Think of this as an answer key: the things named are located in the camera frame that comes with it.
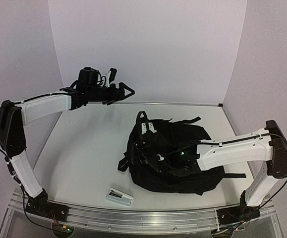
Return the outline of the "black student backpack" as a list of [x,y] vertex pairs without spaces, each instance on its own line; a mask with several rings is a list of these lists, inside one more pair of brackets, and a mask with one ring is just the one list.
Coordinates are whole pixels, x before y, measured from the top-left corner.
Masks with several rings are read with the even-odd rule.
[[223,166],[200,169],[197,146],[201,140],[211,139],[196,125],[200,119],[148,119],[146,112],[140,111],[118,171],[129,171],[134,184],[151,192],[200,196],[223,179],[246,178],[245,174],[226,173]]

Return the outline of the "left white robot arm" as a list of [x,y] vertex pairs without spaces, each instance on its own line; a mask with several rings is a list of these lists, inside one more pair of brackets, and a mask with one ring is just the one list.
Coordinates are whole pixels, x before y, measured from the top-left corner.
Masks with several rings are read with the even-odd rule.
[[5,100],[0,106],[0,152],[11,177],[28,195],[33,211],[39,216],[54,214],[48,194],[41,186],[26,152],[24,128],[31,122],[49,115],[73,111],[88,103],[111,105],[135,94],[135,90],[124,83],[114,84],[117,69],[101,73],[91,67],[80,70],[78,79],[69,87],[19,102]]

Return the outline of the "white stapler box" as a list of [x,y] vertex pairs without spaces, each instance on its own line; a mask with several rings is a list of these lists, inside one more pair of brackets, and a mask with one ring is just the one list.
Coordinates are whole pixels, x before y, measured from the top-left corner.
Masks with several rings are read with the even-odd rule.
[[123,206],[131,206],[133,197],[115,188],[110,188],[106,200]]

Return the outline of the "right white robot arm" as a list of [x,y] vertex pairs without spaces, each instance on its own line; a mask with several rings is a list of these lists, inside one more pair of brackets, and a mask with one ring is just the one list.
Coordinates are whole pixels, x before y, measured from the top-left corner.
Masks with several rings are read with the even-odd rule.
[[259,216],[265,195],[287,178],[287,140],[273,120],[251,134],[212,140],[197,119],[138,119],[118,168],[129,170],[133,182],[148,191],[203,195],[223,179],[244,178],[224,167],[248,161],[263,162],[259,175],[238,206],[220,211],[246,221]]

